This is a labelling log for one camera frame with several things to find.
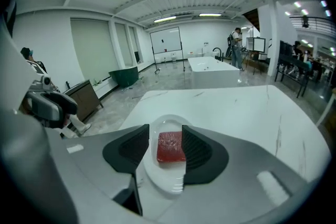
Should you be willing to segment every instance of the fluorescent light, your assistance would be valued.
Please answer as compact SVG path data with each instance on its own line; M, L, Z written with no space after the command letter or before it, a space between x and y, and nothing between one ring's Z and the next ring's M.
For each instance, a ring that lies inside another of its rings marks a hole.
M158 19L158 20L155 20L154 22L159 23L159 22L164 22L165 20L172 20L172 19L175 19L175 18L176 18L176 16L172 16L172 17Z
M220 13L201 13L200 16L220 16Z

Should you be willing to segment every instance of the wooden cabinet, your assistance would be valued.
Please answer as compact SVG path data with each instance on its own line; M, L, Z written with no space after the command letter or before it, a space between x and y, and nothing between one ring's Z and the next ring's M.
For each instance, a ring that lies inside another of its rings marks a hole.
M95 111L97 106L101 105L103 107L89 80L72 87L65 94L77 103L77 117L81 121Z

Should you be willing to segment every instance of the whiteboard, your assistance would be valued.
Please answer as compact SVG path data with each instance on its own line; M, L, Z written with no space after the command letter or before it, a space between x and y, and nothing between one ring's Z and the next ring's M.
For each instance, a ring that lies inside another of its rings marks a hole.
M150 33L154 54L181 50L180 28L174 27Z
M254 51L265 52L265 39L264 38L254 38Z

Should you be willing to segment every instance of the concrete floor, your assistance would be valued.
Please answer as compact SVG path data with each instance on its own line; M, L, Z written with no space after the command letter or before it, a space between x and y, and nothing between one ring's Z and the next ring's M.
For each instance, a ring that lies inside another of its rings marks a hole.
M102 100L104 108L98 107L96 113L86 120L87 123L92 124L92 127L84 136L118 130L147 91L191 89L191 71L188 61L184 61L184 64L186 66L185 72L183 72L182 62L161 63L157 65L158 68L161 68L158 74L154 73L155 66L152 65L140 72L139 80L128 89L118 88L113 91ZM266 73L260 74L257 70L253 75L252 67L247 67L244 72L240 72L239 87L260 85L275 85L290 97L314 123L319 119L320 113L304 98L296 98L297 91L289 89L282 82L274 83L274 78L267 76ZM320 131L328 146L332 147L332 141L328 133L324 129Z

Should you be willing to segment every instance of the railing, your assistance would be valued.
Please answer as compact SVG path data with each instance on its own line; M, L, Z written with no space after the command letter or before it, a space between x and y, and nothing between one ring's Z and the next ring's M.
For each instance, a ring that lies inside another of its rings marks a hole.
M290 17L290 19L295 28L306 28L318 31L325 31L336 36L336 26L332 20L319 17L307 17L309 26L303 27L302 17Z

